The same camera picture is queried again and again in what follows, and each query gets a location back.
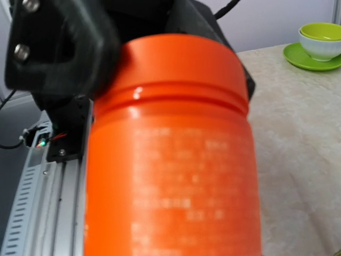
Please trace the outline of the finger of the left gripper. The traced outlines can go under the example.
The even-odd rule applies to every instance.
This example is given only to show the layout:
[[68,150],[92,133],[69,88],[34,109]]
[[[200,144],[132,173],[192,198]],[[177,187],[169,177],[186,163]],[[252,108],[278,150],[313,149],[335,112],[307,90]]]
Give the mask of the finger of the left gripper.
[[92,95],[110,83],[120,55],[101,1],[13,1],[4,80],[8,89]]

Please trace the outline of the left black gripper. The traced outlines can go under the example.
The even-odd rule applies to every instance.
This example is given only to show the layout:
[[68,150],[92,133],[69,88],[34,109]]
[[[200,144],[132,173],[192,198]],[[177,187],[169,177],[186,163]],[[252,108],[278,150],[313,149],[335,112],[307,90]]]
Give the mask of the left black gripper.
[[104,92],[249,101],[256,84],[200,1],[104,1],[123,57]]

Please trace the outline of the orange pill bottle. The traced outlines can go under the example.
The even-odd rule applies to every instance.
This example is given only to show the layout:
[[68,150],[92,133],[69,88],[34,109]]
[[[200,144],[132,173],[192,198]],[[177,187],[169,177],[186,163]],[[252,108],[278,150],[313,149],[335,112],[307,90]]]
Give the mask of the orange pill bottle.
[[223,44],[125,44],[94,102],[85,255],[261,255],[248,109],[243,67]]

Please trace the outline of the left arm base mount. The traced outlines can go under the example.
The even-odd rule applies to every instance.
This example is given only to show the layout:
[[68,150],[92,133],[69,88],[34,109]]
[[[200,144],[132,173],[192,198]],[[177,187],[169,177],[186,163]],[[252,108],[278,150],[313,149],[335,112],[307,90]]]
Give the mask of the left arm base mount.
[[48,162],[66,162],[83,157],[91,101],[85,96],[63,97],[34,93],[33,99],[52,124],[48,138]]

